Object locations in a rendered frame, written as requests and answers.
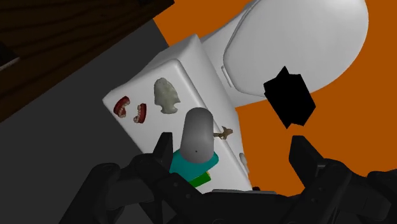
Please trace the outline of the teal box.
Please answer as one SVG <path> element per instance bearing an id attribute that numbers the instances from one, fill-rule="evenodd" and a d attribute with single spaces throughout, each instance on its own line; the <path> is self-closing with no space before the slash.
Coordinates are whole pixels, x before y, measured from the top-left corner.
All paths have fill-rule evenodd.
<path id="1" fill-rule="evenodd" d="M 219 156 L 214 153 L 212 158 L 204 163 L 193 163 L 185 160 L 180 151 L 177 150 L 173 153 L 170 173 L 177 173 L 187 181 L 192 181 L 201 176 L 209 169 L 213 168 L 219 162 Z"/>

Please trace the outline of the grey rounded cylinder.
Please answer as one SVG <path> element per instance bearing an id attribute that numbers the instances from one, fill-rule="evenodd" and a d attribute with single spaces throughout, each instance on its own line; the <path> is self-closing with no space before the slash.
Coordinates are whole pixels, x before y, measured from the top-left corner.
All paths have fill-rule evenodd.
<path id="1" fill-rule="evenodd" d="M 192 108 L 185 116 L 180 152 L 191 163 L 201 164 L 214 154 L 214 120 L 205 108 Z"/>

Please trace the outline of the green box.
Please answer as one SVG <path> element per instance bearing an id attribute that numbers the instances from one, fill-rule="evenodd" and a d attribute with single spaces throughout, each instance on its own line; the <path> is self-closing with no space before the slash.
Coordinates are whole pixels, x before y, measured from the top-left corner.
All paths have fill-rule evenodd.
<path id="1" fill-rule="evenodd" d="M 205 172 L 200 176 L 196 177 L 195 179 L 191 180 L 189 184 L 191 184 L 193 187 L 198 187 L 207 182 L 210 182 L 210 180 L 211 180 L 210 174 L 208 172 Z"/>

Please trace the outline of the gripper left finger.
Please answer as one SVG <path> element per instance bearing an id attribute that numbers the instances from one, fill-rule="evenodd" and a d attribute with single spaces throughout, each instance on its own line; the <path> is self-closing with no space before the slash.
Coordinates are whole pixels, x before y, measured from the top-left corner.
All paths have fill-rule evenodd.
<path id="1" fill-rule="evenodd" d="M 189 182 L 169 168 L 172 133 L 164 132 L 153 153 L 135 156 L 128 166 L 115 163 L 91 169 L 59 224 L 116 224 L 125 206 L 147 203 L 153 223 L 162 223 L 162 203 L 176 212 L 168 224 L 208 224 L 209 204 Z"/>

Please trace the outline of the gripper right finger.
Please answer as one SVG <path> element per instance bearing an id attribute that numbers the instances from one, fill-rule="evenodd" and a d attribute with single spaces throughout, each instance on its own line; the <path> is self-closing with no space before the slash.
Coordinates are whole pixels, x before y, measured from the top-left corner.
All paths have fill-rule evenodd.
<path id="1" fill-rule="evenodd" d="M 289 162 L 304 190 L 286 224 L 397 224 L 397 169 L 363 177 L 293 136 Z"/>

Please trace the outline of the red denture half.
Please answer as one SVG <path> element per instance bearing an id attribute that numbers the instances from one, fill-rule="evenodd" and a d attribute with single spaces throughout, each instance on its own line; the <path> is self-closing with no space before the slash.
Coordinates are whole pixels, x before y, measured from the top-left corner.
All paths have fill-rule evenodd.
<path id="1" fill-rule="evenodd" d="M 125 118 L 127 115 L 126 106 L 130 104 L 130 99 L 127 96 L 122 97 L 114 106 L 113 113 L 119 118 Z"/>
<path id="2" fill-rule="evenodd" d="M 144 123 L 146 119 L 147 105 L 141 103 L 137 106 L 137 115 L 134 117 L 133 121 L 135 123 Z"/>

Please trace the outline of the grey stone arrowhead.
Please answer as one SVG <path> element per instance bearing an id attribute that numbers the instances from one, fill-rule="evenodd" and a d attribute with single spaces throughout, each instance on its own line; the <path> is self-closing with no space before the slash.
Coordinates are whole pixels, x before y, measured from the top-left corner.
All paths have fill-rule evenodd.
<path id="1" fill-rule="evenodd" d="M 174 114 L 178 112 L 175 104 L 180 103 L 178 93 L 172 83 L 165 78 L 159 78 L 153 87 L 156 106 L 160 106 L 163 114 Z"/>

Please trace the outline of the small brown figure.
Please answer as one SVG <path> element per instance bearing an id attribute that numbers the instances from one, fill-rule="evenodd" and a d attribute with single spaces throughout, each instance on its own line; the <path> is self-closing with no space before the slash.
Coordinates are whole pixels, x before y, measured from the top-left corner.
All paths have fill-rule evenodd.
<path id="1" fill-rule="evenodd" d="M 233 130 L 222 126 L 223 131 L 220 133 L 214 133 L 213 137 L 218 137 L 222 140 L 226 140 L 230 134 L 233 134 Z"/>

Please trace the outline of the black angular block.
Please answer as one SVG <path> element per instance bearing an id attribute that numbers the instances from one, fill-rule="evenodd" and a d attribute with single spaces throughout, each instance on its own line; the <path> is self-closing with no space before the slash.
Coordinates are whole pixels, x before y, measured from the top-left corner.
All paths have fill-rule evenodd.
<path id="1" fill-rule="evenodd" d="M 278 75 L 265 82 L 264 96 L 287 129 L 304 126 L 316 108 L 301 74 L 290 74 L 284 66 Z"/>

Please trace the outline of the dark wooden cabinet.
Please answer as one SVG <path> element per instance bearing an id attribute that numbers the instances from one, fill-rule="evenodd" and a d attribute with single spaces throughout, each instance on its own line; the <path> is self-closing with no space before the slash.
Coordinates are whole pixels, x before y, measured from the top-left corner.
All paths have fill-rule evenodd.
<path id="1" fill-rule="evenodd" d="M 174 0 L 0 0 L 0 123 Z"/>

